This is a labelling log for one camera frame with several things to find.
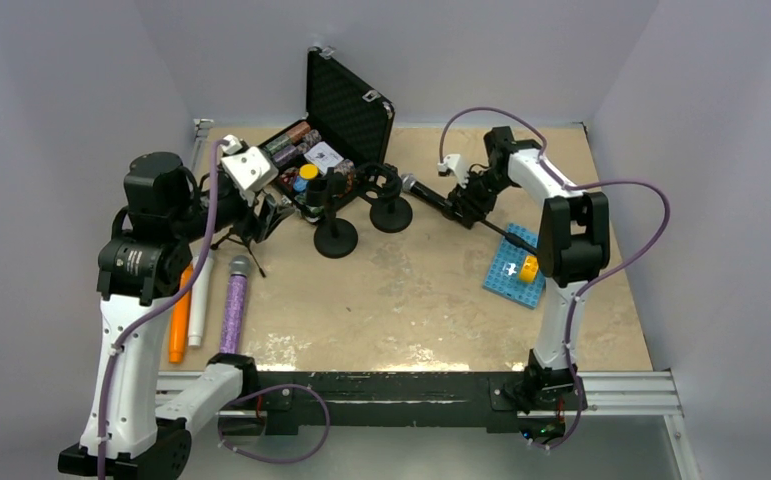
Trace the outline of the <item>black tripod shock mount stand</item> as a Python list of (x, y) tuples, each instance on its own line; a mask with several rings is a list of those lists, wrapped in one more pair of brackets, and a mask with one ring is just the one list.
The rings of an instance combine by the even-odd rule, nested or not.
[(255, 264), (256, 268), (258, 269), (258, 272), (259, 272), (260, 276), (262, 278), (266, 278), (267, 277), (266, 270), (262, 267), (262, 265), (260, 264), (260, 262), (258, 261), (256, 255), (255, 255), (255, 253), (253, 252), (253, 249), (252, 249), (253, 240), (250, 237), (241, 236), (233, 228), (229, 228), (218, 240), (214, 241), (211, 244), (210, 249), (212, 251), (216, 251), (224, 243), (227, 243), (227, 242), (230, 242), (230, 243), (233, 243), (235, 245), (244, 247), (245, 250), (247, 251), (250, 259), (253, 261), (253, 263)]

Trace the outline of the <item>purple glitter microphone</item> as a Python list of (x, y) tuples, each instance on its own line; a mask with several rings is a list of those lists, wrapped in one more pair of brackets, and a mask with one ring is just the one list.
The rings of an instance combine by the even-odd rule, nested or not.
[(229, 279), (219, 343), (220, 353), (237, 354), (239, 352), (252, 269), (252, 261), (244, 255), (235, 256), (229, 263)]

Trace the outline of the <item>black round base clip stand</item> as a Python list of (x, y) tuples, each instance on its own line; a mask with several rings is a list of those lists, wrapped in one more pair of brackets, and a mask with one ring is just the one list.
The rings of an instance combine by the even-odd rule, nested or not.
[(339, 259), (351, 254), (358, 245), (358, 232), (349, 221), (337, 217), (335, 198), (347, 186), (347, 177), (329, 168), (322, 177), (309, 182), (306, 201), (310, 207), (321, 207), (323, 219), (314, 235), (315, 249), (324, 257)]

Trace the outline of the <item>black shock mount round stand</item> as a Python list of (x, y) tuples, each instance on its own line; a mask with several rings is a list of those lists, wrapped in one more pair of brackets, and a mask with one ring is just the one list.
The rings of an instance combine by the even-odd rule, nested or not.
[(357, 170), (355, 187), (370, 204), (369, 219), (379, 231), (394, 234), (413, 220), (411, 205), (401, 197), (402, 179), (398, 169), (387, 163), (367, 163)]

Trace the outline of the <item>white microphone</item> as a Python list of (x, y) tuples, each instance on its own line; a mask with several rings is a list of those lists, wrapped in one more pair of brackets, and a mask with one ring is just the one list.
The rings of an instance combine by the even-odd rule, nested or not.
[(210, 280), (214, 262), (215, 253), (213, 250), (210, 250), (202, 270), (196, 276), (196, 280), (194, 281), (191, 289), (191, 304), (187, 332), (187, 345), (190, 348), (199, 348), (203, 342), (208, 309)]

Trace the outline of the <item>orange microphone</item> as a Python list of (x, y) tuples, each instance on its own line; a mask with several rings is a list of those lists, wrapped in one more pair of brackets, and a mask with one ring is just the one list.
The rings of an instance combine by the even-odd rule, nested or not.
[(188, 346), (188, 332), (191, 308), (191, 290), (185, 289), (193, 275), (193, 267), (188, 266), (180, 278), (180, 289), (184, 295), (173, 307), (168, 336), (168, 361), (171, 364), (180, 364), (185, 356)]

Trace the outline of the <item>black microphone silver grille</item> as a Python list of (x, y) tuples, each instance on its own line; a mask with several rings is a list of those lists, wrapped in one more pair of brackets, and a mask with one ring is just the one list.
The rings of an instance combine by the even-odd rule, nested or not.
[(426, 186), (411, 173), (401, 175), (402, 191), (423, 201), (447, 218), (453, 218), (453, 211), (447, 199)]

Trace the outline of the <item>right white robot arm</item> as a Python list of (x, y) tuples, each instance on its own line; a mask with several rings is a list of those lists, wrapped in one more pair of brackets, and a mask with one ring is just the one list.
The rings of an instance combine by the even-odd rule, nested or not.
[(572, 190), (535, 140), (517, 140), (510, 128), (494, 127), (483, 141), (485, 168), (474, 170), (451, 154), (438, 161), (437, 169), (455, 177), (446, 204), (465, 225), (485, 219), (509, 187), (524, 190), (542, 207), (535, 255), (547, 304), (524, 377), (512, 395), (545, 407), (575, 388), (577, 336), (588, 297), (584, 288), (610, 260), (609, 203), (602, 193)]

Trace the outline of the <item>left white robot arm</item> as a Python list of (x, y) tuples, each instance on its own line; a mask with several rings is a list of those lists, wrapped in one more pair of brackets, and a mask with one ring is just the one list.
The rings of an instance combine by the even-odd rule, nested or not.
[(138, 157), (124, 179), (126, 205), (98, 256), (102, 342), (94, 400), (80, 440), (61, 451), (63, 474), (101, 479), (175, 479), (194, 436), (219, 410), (258, 399), (255, 362), (218, 353), (163, 405), (156, 402), (162, 343), (174, 305), (192, 287), (186, 270), (207, 262), (214, 234), (274, 219), (256, 195), (277, 176), (266, 152), (217, 154), (200, 184), (171, 152)]

